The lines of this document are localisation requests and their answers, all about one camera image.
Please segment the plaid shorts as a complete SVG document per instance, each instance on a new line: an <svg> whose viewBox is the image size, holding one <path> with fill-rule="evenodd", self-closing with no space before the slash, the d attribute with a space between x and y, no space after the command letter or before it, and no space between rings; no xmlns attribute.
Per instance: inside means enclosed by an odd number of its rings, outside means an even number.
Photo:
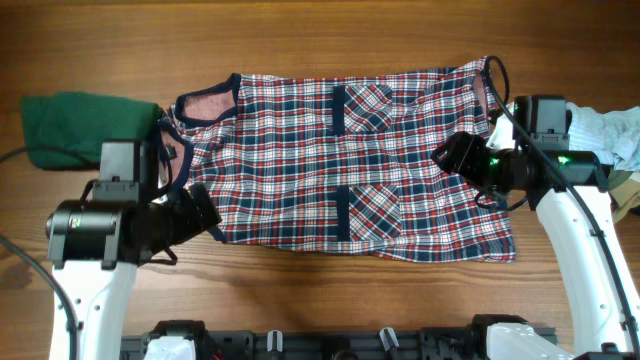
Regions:
<svg viewBox="0 0 640 360"><path fill-rule="evenodd" d="M158 127L172 184L202 184L220 242L418 263L509 263L507 214L440 170L459 131L489 133L485 62L374 77L233 74L186 93Z"/></svg>

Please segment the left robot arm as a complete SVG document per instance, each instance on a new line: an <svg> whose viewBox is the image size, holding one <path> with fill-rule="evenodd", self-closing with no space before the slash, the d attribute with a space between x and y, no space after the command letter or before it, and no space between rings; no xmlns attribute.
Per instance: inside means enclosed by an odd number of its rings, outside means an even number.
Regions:
<svg viewBox="0 0 640 360"><path fill-rule="evenodd" d="M139 267L176 264L172 246L220 223L203 185L173 189L159 182L164 158L146 141L104 142L98 178L49 216L57 295L50 358L119 358Z"/></svg>

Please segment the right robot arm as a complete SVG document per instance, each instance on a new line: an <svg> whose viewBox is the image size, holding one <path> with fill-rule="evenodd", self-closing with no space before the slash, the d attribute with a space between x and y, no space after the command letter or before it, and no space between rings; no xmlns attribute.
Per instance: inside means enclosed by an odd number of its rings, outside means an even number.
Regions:
<svg viewBox="0 0 640 360"><path fill-rule="evenodd" d="M478 315L471 331L485 359L636 359L639 295L610 212L597 156L569 148L571 114L561 96L515 99L490 139L457 132L431 155L479 195L500 202L524 192L552 244L574 331L568 353L509 315Z"/></svg>

